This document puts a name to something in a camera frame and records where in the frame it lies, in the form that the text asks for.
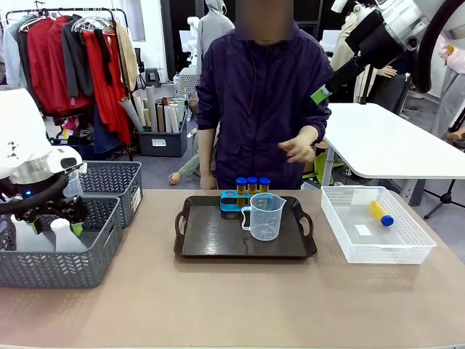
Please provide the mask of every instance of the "jacket zipper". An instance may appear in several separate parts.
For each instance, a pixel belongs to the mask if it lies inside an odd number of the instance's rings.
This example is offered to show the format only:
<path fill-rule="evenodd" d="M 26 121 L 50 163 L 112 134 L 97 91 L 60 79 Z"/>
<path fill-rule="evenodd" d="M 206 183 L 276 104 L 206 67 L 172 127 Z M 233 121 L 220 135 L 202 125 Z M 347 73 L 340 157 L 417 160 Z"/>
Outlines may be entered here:
<path fill-rule="evenodd" d="M 262 96 L 262 100 L 260 101 L 260 110 L 259 110 L 259 117 L 258 117 L 258 120 L 257 120 L 257 123 L 256 123 L 256 127 L 255 127 L 255 135 L 254 135 L 254 145 L 252 147 L 252 173 L 251 173 L 251 176 L 255 176 L 257 175 L 257 173 L 255 173 L 255 153 L 256 153 L 256 136 L 258 135 L 259 133 L 259 127 L 260 127 L 260 124 L 262 122 L 262 117 L 263 117 L 263 113 L 264 113 L 264 105 L 266 105 L 266 102 L 267 102 L 267 88 L 268 88 L 268 71 L 270 69 L 270 48 L 267 47 L 266 48 L 267 50 L 267 63 L 266 63 L 266 66 L 265 66 L 265 80 L 264 80 L 264 94 Z"/>

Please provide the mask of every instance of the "purple jacket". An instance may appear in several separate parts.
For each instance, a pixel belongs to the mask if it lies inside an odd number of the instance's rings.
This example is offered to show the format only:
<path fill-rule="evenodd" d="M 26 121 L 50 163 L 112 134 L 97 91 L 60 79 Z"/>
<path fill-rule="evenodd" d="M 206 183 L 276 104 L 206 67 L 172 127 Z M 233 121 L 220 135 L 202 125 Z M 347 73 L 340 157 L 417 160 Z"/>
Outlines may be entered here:
<path fill-rule="evenodd" d="M 198 128 L 221 127 L 217 145 L 220 189 L 238 177 L 268 177 L 272 189 L 298 189 L 303 164 L 289 164 L 278 143 L 303 126 L 322 140 L 331 115 L 310 97 L 333 70 L 321 46 L 294 24 L 294 37 L 271 47 L 238 38 L 235 31 L 213 42 L 203 59 Z"/>

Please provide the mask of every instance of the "red garment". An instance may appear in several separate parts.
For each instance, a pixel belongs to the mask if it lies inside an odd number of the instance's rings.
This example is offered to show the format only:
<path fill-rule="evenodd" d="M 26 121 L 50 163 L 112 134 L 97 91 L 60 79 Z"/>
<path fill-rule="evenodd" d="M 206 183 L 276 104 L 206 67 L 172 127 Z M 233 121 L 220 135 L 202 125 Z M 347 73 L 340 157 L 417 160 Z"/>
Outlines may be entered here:
<path fill-rule="evenodd" d="M 46 18 L 28 32 L 32 87 L 46 113 L 66 113 L 90 104 L 86 98 L 72 101 L 68 96 L 61 39 L 61 28 L 67 21 L 66 17 Z"/>
<path fill-rule="evenodd" d="M 122 143 L 131 142 L 131 132 L 129 131 L 129 117 L 124 108 L 119 104 L 126 96 L 123 83 L 121 82 L 121 69 L 118 56 L 118 46 L 116 37 L 103 34 L 105 43 L 110 51 L 111 63 L 110 71 L 113 83 L 107 85 L 103 73 L 102 51 L 100 50 L 97 38 L 93 33 L 83 33 L 86 42 L 89 64 L 94 82 L 95 99 L 102 123 L 111 132 L 117 132 Z"/>

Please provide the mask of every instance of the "gray plastic basket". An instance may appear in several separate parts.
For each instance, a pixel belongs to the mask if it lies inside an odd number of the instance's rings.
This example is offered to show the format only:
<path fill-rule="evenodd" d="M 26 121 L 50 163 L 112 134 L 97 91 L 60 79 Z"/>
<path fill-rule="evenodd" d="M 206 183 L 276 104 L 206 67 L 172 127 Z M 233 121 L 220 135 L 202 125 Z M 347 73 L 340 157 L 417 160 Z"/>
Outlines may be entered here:
<path fill-rule="evenodd" d="M 121 226 L 127 228 L 143 197 L 142 164 L 124 161 L 86 161 L 87 173 L 79 174 L 85 195 L 117 196 L 121 200 Z"/>
<path fill-rule="evenodd" d="M 119 198 L 98 196 L 85 196 L 83 200 L 88 217 L 80 239 L 89 249 L 81 253 L 19 252 L 5 251 L 6 248 L 0 246 L 0 286 L 84 289 L 102 283 L 123 239 L 118 218 L 121 202 Z M 40 219 L 45 226 L 45 235 L 54 242 L 50 223 L 56 217 L 42 216 Z M 7 222 L 1 232 L 3 239 L 14 240 L 15 227 L 9 224 L 9 216 L 3 216 L 2 221 Z"/>

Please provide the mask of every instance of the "gray hoodie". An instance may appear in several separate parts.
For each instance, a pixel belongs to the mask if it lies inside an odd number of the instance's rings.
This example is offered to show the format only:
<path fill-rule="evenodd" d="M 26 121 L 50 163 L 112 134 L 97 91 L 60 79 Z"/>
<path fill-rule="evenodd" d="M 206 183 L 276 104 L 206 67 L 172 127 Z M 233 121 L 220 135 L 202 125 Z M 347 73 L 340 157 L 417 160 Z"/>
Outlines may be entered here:
<path fill-rule="evenodd" d="M 213 41 L 235 28 L 233 22 L 223 15 L 223 0 L 205 0 L 209 13 L 198 24 L 197 74 L 202 72 L 202 59 Z"/>

